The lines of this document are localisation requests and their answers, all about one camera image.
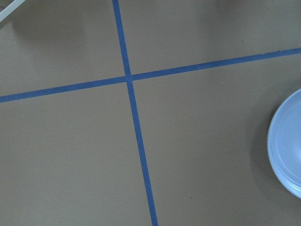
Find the blue round plate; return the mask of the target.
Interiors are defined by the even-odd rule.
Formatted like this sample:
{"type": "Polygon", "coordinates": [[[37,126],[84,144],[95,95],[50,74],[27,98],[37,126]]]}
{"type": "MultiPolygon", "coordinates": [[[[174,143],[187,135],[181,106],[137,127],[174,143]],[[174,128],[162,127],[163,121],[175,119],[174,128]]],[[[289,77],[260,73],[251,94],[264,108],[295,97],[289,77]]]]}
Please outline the blue round plate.
{"type": "Polygon", "coordinates": [[[301,197],[301,91],[291,94],[276,110],[269,125],[267,150],[280,183],[301,197]]]}

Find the white metal stand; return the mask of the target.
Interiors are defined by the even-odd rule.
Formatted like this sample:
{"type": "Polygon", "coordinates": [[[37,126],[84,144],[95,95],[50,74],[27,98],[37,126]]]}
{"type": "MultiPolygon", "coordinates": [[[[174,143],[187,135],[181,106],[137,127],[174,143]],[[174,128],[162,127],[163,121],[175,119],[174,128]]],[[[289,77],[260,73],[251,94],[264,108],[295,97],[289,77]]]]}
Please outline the white metal stand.
{"type": "Polygon", "coordinates": [[[0,22],[21,6],[25,0],[0,0],[0,22]]]}

